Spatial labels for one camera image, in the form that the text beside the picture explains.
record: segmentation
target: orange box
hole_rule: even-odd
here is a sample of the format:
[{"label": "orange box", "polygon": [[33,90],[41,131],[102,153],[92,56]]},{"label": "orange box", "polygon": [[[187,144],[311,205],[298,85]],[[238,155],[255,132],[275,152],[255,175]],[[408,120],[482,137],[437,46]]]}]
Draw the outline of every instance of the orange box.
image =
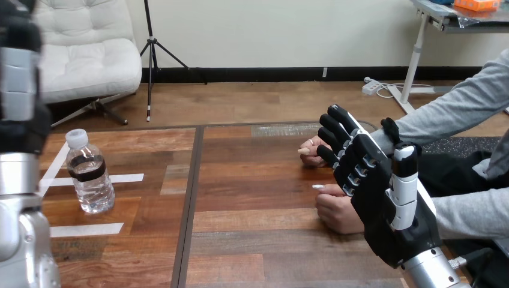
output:
[{"label": "orange box", "polygon": [[500,0],[454,0],[454,6],[474,11],[497,10],[500,7]]}]

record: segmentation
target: person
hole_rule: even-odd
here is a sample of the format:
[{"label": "person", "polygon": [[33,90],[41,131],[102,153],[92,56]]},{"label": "person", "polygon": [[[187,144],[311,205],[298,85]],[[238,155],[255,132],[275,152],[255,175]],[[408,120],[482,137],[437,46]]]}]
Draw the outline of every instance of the person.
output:
[{"label": "person", "polygon": [[[509,49],[486,63],[474,77],[396,124],[402,141],[425,145],[468,130],[507,107]],[[383,130],[375,131],[372,137],[386,154],[393,153],[393,143]],[[321,144],[326,145],[315,136],[301,145],[309,148],[308,155],[301,155],[305,165],[325,165],[316,154]],[[488,239],[509,237],[509,130],[492,152],[477,151],[466,158],[423,154],[419,179],[435,204],[441,239],[456,239],[447,243],[455,246],[458,254],[487,245],[495,247]],[[319,191],[315,203],[318,216],[330,229],[342,234],[363,232],[350,197],[345,197],[338,185],[316,184],[313,188]],[[496,258],[503,266],[489,266],[483,276],[484,287],[505,287],[509,283],[507,258],[501,252],[493,262]]]}]

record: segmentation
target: white wall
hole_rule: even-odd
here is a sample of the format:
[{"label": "white wall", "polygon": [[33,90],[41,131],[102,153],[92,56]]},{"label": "white wall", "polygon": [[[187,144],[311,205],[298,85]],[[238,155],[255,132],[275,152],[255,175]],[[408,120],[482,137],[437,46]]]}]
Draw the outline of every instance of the white wall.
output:
[{"label": "white wall", "polygon": [[[148,38],[143,0],[126,1],[141,50]],[[420,23],[408,0],[149,0],[149,5],[154,36],[189,67],[406,66]],[[509,34],[446,35],[428,26],[421,65],[483,65],[505,48]],[[179,67],[162,50],[156,53],[160,67]]]}]

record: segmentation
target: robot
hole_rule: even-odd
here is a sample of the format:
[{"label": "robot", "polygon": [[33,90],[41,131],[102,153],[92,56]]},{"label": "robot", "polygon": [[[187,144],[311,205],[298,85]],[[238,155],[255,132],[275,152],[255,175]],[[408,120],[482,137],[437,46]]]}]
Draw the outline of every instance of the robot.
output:
[{"label": "robot", "polygon": [[38,196],[38,156],[50,132],[39,99],[34,1],[0,1],[0,287],[60,287]]},{"label": "robot", "polygon": [[[37,191],[38,156],[50,132],[41,103],[37,61],[40,34],[31,20],[34,0],[0,0],[0,287],[60,287],[50,250],[49,223]],[[469,257],[447,260],[435,207],[418,180],[416,146],[398,143],[389,159],[350,113],[332,105],[318,148],[364,223],[364,237],[410,287],[467,288],[454,269]]]}]

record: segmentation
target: white desk frame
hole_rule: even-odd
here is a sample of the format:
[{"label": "white desk frame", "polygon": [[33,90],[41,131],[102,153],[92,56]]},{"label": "white desk frame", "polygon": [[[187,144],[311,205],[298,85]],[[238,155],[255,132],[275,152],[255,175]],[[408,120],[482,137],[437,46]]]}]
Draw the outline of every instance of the white desk frame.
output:
[{"label": "white desk frame", "polygon": [[417,14],[421,17],[421,26],[419,29],[419,34],[417,36],[417,42],[414,46],[414,51],[412,52],[412,58],[410,59],[410,65],[408,66],[408,72],[406,73],[405,84],[403,85],[403,91],[400,91],[398,87],[389,86],[387,89],[392,94],[396,102],[401,106],[401,108],[405,111],[405,113],[410,113],[415,109],[408,102],[408,97],[411,93],[420,93],[420,94],[435,94],[435,93],[447,93],[451,91],[452,86],[442,86],[442,87],[419,87],[413,88],[412,84],[414,82],[415,70],[419,64],[419,59],[421,57],[421,52],[423,49],[424,43],[424,34],[426,33],[426,28],[428,24],[433,25],[440,31],[450,32],[450,33],[493,33],[493,32],[509,32],[509,28],[456,28],[449,27],[449,18],[455,17],[454,13],[450,11],[447,7],[443,5],[434,4],[428,0],[412,0],[414,5],[417,7]]}]

